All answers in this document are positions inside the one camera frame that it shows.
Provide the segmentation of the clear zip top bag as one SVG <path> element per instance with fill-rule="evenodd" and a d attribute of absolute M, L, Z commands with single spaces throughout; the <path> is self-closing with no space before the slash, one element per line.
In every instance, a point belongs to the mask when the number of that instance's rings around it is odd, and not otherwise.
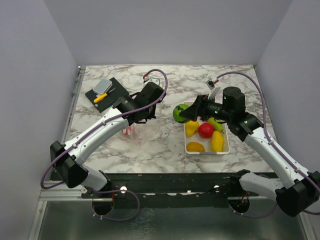
<path fill-rule="evenodd" d="M 156 138 L 162 126 L 162 116 L 162 104 L 159 103 L 155 107 L 156 118 L 148 120 L 145 124 L 133 123 L 130 126 L 133 129 L 131 137 L 123 136 L 122 131 L 118 133 L 118 136 L 129 144 L 141 147 L 148 141 Z"/>

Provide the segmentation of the red strawberry toy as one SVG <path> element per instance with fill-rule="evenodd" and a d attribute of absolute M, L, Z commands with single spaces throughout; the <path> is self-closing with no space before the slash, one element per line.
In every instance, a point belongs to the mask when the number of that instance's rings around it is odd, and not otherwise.
<path fill-rule="evenodd" d="M 131 126 L 128 126 L 127 128 L 122 130 L 122 135 L 126 138 L 130 138 L 133 133 L 133 128 Z"/>

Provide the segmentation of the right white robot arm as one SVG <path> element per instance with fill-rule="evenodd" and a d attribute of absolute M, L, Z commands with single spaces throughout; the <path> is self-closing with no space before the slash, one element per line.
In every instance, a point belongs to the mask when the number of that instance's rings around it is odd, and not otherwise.
<path fill-rule="evenodd" d="M 213 117 L 226 122 L 229 130 L 253 148 L 278 177 L 278 180 L 268 179 L 242 170 L 229 184 L 234 195 L 240 196 L 246 191 L 259 194 L 275 201 L 290 217 L 297 216 L 319 200 L 320 173 L 299 164 L 270 137 L 263 123 L 246 111 L 245 95 L 239 88 L 225 88 L 222 103 L 208 95 L 198 95 L 192 105 L 180 108 L 178 115 L 189 121 Z"/>

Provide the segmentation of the yellow lemon toy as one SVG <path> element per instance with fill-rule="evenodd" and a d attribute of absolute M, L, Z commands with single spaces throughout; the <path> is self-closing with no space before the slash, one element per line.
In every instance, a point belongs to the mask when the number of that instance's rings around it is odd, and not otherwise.
<path fill-rule="evenodd" d="M 211 137 L 211 150 L 222 152 L 224 148 L 224 137 L 219 131 L 214 131 Z"/>

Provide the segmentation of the red apple toy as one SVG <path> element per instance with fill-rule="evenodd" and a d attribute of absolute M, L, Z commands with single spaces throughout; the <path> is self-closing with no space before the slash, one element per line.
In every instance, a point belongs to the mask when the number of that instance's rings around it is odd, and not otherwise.
<path fill-rule="evenodd" d="M 203 139 L 211 138 L 214 131 L 215 131 L 214 127 L 207 122 L 202 123 L 197 130 L 198 135 Z"/>

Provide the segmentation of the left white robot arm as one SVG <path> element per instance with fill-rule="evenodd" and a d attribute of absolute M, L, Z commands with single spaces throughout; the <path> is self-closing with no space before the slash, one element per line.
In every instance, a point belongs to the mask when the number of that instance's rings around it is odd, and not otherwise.
<path fill-rule="evenodd" d="M 101 170 L 85 166 L 87 158 L 113 135 L 133 123 L 155 118 L 156 107 L 164 97 L 164 89 L 148 82 L 140 92 L 115 98 L 103 117 L 77 137 L 65 143 L 55 141 L 50 146 L 53 168 L 71 189 L 79 185 L 93 189 L 97 196 L 106 197 L 111 190 L 108 177 Z"/>

